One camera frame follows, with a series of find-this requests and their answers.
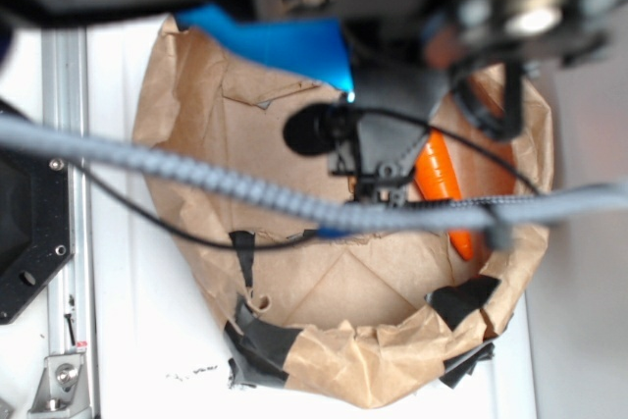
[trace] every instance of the blue plastic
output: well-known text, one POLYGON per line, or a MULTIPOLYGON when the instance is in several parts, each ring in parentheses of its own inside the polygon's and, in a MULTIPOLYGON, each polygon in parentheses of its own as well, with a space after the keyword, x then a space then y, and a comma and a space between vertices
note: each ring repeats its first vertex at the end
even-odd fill
POLYGON ((180 12, 176 18, 179 26, 199 27, 246 59, 353 90, 338 20, 241 25, 216 5, 180 12))

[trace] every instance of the orange carrot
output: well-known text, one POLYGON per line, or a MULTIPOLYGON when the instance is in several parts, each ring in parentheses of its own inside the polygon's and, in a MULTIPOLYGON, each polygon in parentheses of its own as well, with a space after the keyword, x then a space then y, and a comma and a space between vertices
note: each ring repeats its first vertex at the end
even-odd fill
MULTIPOLYGON (((416 160, 414 182, 426 200, 462 198, 445 139, 438 131, 432 131, 416 160)), ((473 258, 471 235, 467 231, 450 231, 449 240, 464 260, 473 258)))

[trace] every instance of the black metal plate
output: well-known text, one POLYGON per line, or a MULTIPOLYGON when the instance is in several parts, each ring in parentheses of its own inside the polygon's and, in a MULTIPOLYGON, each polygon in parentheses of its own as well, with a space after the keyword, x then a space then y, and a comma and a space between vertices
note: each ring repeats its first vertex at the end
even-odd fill
MULTIPOLYGON (((0 100, 3 114, 20 115, 0 100)), ((0 215, 0 325, 6 325, 59 272, 72 248, 67 167, 53 170, 47 159, 0 149, 0 180, 0 208, 11 213, 0 215)))

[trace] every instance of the wire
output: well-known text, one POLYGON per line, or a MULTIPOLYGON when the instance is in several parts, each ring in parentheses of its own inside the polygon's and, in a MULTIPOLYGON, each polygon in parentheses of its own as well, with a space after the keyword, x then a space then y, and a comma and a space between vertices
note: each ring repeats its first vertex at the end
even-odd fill
POLYGON ((511 174, 514 178, 516 178, 517 180, 519 180, 520 182, 522 182, 530 191, 532 191, 532 193, 534 193, 535 195, 541 195, 543 194, 541 192, 541 190, 532 183, 532 181, 530 179, 528 179, 526 176, 524 176, 523 174, 521 174, 517 169, 515 169, 512 165, 510 165, 509 162, 501 159, 499 156, 497 156, 495 153, 489 151, 487 148, 482 147, 479 144, 476 144, 475 142, 467 139, 466 137, 457 134, 453 131, 449 131, 447 129, 441 128, 441 127, 437 127, 435 125, 431 125, 430 123, 428 123, 425 120, 421 120, 420 118, 414 118, 414 117, 410 117, 408 115, 405 115, 403 113, 398 113, 395 112, 393 110, 386 110, 384 108, 365 108, 365 109, 360 109, 360 112, 365 114, 365 115, 380 115, 380 116, 384 116, 384 117, 389 117, 395 120, 399 120, 401 122, 406 122, 412 125, 416 125, 422 128, 425 128, 427 130, 434 130, 434 131, 438 131, 441 132, 442 134, 444 134, 445 136, 450 137, 451 139, 458 141, 460 144, 473 149, 474 151, 476 151, 478 154, 480 154, 481 156, 484 156, 485 158, 489 159, 490 161, 494 162, 495 164, 497 164, 498 166, 502 167, 505 171, 507 171, 509 174, 511 174))
POLYGON ((255 244, 225 244, 223 242, 218 242, 216 240, 206 239, 204 237, 195 236, 191 233, 188 233, 181 228, 178 228, 170 223, 164 221, 160 217, 154 215, 149 212, 145 208, 139 206, 137 203, 127 199, 113 187, 111 187, 108 183, 105 183, 102 179, 95 176, 91 171, 86 169, 81 164, 76 162, 71 162, 71 164, 82 174, 84 174, 88 180, 98 186, 105 194, 109 197, 116 200, 118 203, 122 204, 129 210, 131 210, 136 215, 142 217, 149 223, 161 228, 162 230, 170 233, 173 236, 179 237, 188 242, 193 242, 195 244, 199 244, 205 247, 211 247, 212 249, 218 250, 227 250, 230 252, 238 252, 241 250, 252 250, 254 252, 258 251, 266 251, 266 250, 281 250, 281 249, 290 249, 293 247, 297 247, 298 245, 303 244, 309 240, 312 240, 318 236, 316 231, 308 231, 303 234, 301 237, 296 237, 286 242, 279 242, 274 244, 266 244, 266 245, 255 245, 255 244))

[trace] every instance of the black electrical tape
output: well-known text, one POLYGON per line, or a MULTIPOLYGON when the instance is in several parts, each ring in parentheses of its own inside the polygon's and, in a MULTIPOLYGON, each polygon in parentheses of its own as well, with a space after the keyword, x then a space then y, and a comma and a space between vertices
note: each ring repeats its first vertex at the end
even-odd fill
POLYGON ((233 383, 282 388, 288 379, 284 363, 301 330, 260 321, 243 298, 238 300, 235 322, 243 335, 229 322, 225 327, 225 338, 233 356, 230 361, 233 383))
POLYGON ((484 306, 500 280, 480 275, 458 287, 439 288, 425 296, 425 300, 443 318, 453 331, 476 309, 484 306))
POLYGON ((491 360, 494 354, 495 345, 492 341, 488 341, 468 352, 446 360, 445 374, 440 377, 441 382, 454 389, 465 375, 473 373, 478 362, 491 360))
POLYGON ((255 254, 251 247, 255 246, 255 235, 248 231, 233 231, 229 237, 237 249, 239 268, 244 276, 244 284, 253 287, 253 260, 255 254))

